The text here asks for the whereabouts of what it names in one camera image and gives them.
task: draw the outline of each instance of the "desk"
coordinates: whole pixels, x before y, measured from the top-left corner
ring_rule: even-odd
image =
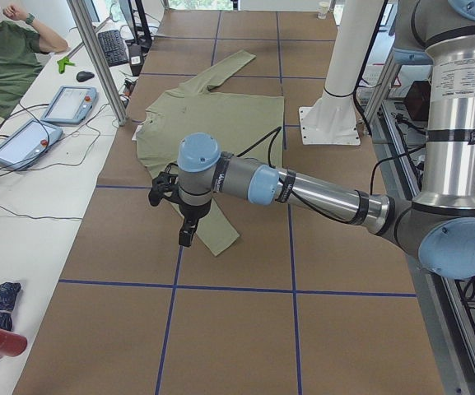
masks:
[[[69,44],[75,47],[80,41],[77,30],[73,30],[68,36]],[[48,103],[61,85],[79,84],[75,79],[77,72],[94,72],[86,50],[82,48],[71,59],[76,66],[67,66],[65,73],[59,74],[56,62],[64,54],[56,54],[48,61],[21,100],[23,106]],[[112,67],[111,72],[118,88],[123,85],[123,72],[131,74],[128,64]],[[98,100],[89,119],[106,104],[106,97],[98,77],[82,85],[98,90]],[[45,107],[32,112],[39,118],[44,110]],[[23,113],[8,119],[0,134],[11,134],[29,118],[29,114]],[[99,138],[96,139],[96,131],[84,127],[77,136],[67,137],[54,146],[32,169],[54,163],[76,164],[95,140],[81,165],[55,165],[45,170],[6,174],[0,178],[0,205],[31,216],[83,217],[117,130],[110,107],[101,111],[90,125],[100,130]],[[65,135],[76,129],[63,127]],[[79,226],[80,221],[34,221],[11,216],[0,209],[0,284],[5,281],[21,283],[22,291],[12,317],[14,331],[29,340],[22,355],[1,359],[0,395],[12,393],[20,377]]]

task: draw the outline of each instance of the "touchscreen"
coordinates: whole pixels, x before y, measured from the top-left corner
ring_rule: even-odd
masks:
[[[64,88],[51,107],[47,117],[49,119],[74,119],[87,92],[87,88]]]
[[[13,136],[11,141],[7,142],[0,149],[0,160],[7,163],[16,164],[24,160],[42,140],[49,140],[47,133],[50,134],[56,129],[42,123],[31,122],[17,135]]]

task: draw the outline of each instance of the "blue umbrella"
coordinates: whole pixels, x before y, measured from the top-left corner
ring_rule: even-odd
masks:
[[[19,282],[4,282],[0,285],[0,328],[12,330],[11,312],[16,304],[17,293],[21,290]]]

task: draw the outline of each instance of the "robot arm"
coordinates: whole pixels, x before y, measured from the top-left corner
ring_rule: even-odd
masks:
[[[162,198],[179,204],[184,215],[179,232],[183,246],[191,245],[213,194],[229,193],[255,204],[276,200],[311,209],[333,221],[362,225],[441,276],[462,279],[475,275],[475,217],[425,213],[412,209],[411,202],[274,169],[221,152],[217,141],[205,133],[189,135],[180,143],[178,168],[178,174],[166,171],[153,180],[149,200],[152,206]]]
[[[149,194],[153,206],[162,198],[179,204],[181,245],[191,245],[212,195],[229,193],[363,225],[443,277],[475,275],[475,2],[399,5],[395,49],[425,50],[433,61],[422,191],[411,202],[368,195],[221,152],[212,137],[195,133],[180,143],[178,174],[161,173]]]

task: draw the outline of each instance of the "person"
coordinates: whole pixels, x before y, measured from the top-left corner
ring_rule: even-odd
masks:
[[[23,7],[10,4],[3,15],[34,29],[11,21],[0,23],[0,117],[6,119],[41,71],[35,54],[62,52],[68,43]]]

